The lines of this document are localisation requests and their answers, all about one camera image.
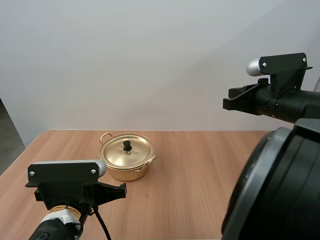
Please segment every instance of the gold pot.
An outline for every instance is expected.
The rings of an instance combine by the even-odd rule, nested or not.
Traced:
[[[149,164],[156,159],[155,147],[145,136],[136,133],[123,133],[113,136],[106,132],[100,137],[100,159],[108,171],[120,181],[133,181],[141,178]]]

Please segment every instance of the wood grain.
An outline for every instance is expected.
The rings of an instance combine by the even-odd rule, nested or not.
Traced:
[[[28,239],[48,212],[36,202],[27,168],[38,161],[99,159],[100,130],[40,134],[0,177],[0,239]],[[111,131],[113,134],[122,131]],[[158,158],[127,197],[100,206],[113,239],[219,239],[229,197],[262,131],[135,131]],[[106,173],[100,182],[120,185]],[[105,239],[95,216],[82,240]]]

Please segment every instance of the black plastic mount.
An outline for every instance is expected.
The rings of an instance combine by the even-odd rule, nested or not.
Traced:
[[[98,182],[98,172],[95,162],[31,164],[25,186],[37,188],[35,199],[44,202],[48,210],[72,197],[84,197],[98,205],[126,197],[125,183],[112,186]]]
[[[285,89],[301,89],[305,72],[312,69],[307,65],[307,55],[304,52],[262,56],[259,59],[262,75],[270,75],[271,96],[280,97]]]

